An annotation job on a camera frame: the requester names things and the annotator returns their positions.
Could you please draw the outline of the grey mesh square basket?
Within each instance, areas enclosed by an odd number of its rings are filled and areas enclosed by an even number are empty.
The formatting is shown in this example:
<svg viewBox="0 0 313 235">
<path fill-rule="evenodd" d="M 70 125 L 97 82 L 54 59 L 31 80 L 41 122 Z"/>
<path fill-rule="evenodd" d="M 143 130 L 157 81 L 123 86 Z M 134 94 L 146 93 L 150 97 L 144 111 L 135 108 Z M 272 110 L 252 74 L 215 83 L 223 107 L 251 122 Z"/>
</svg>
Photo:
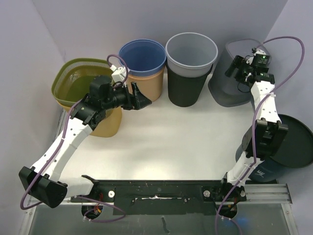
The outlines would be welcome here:
<svg viewBox="0 0 313 235">
<path fill-rule="evenodd" d="M 252 56 L 252 49 L 258 47 L 266 54 L 269 54 L 266 47 L 255 39 L 241 39 L 225 44 L 221 56 L 217 62 L 211 79 L 208 82 L 208 88 L 215 101 L 224 107 L 235 107 L 253 100 L 250 87 L 240 84 L 236 79 L 227 77 L 225 72 L 230 67 L 235 56 L 239 55 L 243 58 Z"/>
</svg>

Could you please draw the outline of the black ribbed round bin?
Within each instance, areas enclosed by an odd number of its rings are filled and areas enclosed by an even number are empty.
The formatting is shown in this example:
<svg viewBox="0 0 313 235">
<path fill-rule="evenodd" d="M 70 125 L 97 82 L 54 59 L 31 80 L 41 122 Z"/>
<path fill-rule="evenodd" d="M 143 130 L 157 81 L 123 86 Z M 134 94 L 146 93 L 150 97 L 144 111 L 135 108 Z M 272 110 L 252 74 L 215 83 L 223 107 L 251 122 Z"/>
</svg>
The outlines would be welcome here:
<svg viewBox="0 0 313 235">
<path fill-rule="evenodd" d="M 178 75 L 169 68 L 168 63 L 166 63 L 166 68 L 168 73 L 168 97 L 170 101 L 179 107 L 190 107 L 197 102 L 204 83 L 213 69 L 213 65 L 206 74 L 199 77 Z"/>
</svg>

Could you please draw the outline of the light grey round bin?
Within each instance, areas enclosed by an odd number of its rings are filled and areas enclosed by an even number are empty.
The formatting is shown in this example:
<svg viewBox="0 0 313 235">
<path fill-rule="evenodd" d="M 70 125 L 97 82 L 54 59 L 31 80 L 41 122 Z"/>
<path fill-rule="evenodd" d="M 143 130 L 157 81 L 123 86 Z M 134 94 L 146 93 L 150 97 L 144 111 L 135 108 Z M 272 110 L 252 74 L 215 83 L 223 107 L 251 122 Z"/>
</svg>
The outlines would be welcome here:
<svg viewBox="0 0 313 235">
<path fill-rule="evenodd" d="M 191 78 L 208 73 L 219 54 L 212 39 L 195 32 L 172 36 L 166 43 L 165 52 L 168 69 Z"/>
</svg>

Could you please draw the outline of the dark navy round bin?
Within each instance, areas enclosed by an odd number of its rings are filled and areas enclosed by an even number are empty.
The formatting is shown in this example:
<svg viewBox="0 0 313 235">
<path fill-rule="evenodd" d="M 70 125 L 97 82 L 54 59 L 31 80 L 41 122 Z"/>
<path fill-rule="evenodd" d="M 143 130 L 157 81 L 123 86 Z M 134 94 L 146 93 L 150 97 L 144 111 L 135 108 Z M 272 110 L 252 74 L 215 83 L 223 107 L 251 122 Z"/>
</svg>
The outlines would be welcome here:
<svg viewBox="0 0 313 235">
<path fill-rule="evenodd" d="M 313 132 L 293 117 L 278 116 L 276 122 L 256 120 L 236 151 L 236 164 L 249 167 L 254 162 L 252 134 L 255 134 L 256 163 L 246 175 L 253 181 L 267 183 L 313 163 Z"/>
</svg>

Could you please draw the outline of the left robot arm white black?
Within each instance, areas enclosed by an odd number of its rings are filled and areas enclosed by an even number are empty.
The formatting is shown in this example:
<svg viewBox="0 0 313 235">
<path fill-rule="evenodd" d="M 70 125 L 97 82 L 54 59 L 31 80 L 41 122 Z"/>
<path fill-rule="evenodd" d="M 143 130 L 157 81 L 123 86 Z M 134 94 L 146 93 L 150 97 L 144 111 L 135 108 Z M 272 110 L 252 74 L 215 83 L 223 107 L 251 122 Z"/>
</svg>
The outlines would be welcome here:
<svg viewBox="0 0 313 235">
<path fill-rule="evenodd" d="M 112 86 L 106 75 L 96 76 L 89 85 L 89 93 L 69 110 L 64 128 L 50 148 L 31 167 L 24 166 L 19 178 L 25 189 L 20 202 L 22 210 L 27 195 L 55 208 L 68 197 L 84 196 L 88 201 L 99 197 L 97 181 L 80 176 L 61 182 L 61 173 L 83 140 L 106 119 L 106 112 L 121 107 L 124 110 L 140 110 L 151 105 L 151 100 L 141 93 L 135 82 L 130 92 L 125 85 Z"/>
</svg>

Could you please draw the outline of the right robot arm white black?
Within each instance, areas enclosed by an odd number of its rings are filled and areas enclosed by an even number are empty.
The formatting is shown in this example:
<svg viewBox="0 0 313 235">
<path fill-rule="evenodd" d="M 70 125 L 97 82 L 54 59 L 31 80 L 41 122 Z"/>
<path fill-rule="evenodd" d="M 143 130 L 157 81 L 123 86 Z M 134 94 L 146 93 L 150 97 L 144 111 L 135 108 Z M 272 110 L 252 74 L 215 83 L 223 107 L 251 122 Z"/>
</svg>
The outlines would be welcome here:
<svg viewBox="0 0 313 235">
<path fill-rule="evenodd" d="M 218 187 L 218 195 L 223 200 L 239 196 L 252 172 L 276 154 L 288 132 L 276 110 L 275 79 L 268 72 L 269 59 L 269 55 L 258 52 L 249 59 L 237 55 L 225 72 L 227 77 L 233 76 L 250 88 L 255 111 L 252 125 L 242 139 L 242 153 Z"/>
</svg>

